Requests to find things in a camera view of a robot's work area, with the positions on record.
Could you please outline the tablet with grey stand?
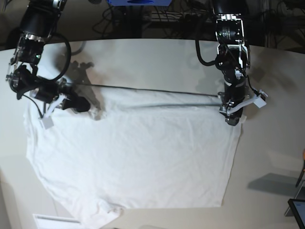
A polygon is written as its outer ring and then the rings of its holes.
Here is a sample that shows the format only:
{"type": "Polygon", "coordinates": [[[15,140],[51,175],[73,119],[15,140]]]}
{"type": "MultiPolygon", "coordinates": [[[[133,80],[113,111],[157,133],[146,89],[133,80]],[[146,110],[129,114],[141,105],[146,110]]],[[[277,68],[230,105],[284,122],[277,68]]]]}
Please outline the tablet with grey stand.
{"type": "Polygon", "coordinates": [[[298,192],[294,198],[288,200],[288,209],[285,217],[294,217],[299,228],[305,229],[305,181],[298,186],[298,192]]]}

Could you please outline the white T-shirt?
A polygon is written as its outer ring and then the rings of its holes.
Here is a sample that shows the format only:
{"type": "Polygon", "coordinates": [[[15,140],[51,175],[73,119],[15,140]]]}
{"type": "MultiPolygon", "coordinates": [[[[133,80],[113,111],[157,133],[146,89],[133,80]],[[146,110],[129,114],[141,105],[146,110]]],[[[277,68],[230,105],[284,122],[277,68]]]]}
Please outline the white T-shirt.
{"type": "Polygon", "coordinates": [[[241,124],[216,98],[104,88],[102,113],[55,110],[44,128],[34,107],[24,126],[27,158],[48,193],[99,229],[130,208],[220,207],[241,124]]]}

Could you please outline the white paper sheet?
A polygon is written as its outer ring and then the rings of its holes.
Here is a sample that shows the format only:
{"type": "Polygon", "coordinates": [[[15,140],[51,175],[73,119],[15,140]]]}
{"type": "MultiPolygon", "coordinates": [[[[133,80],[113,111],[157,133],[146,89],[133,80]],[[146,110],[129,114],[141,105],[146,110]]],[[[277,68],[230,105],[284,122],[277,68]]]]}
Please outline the white paper sheet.
{"type": "Polygon", "coordinates": [[[71,218],[40,214],[33,214],[33,218],[38,229],[82,229],[81,223],[71,218]]]}

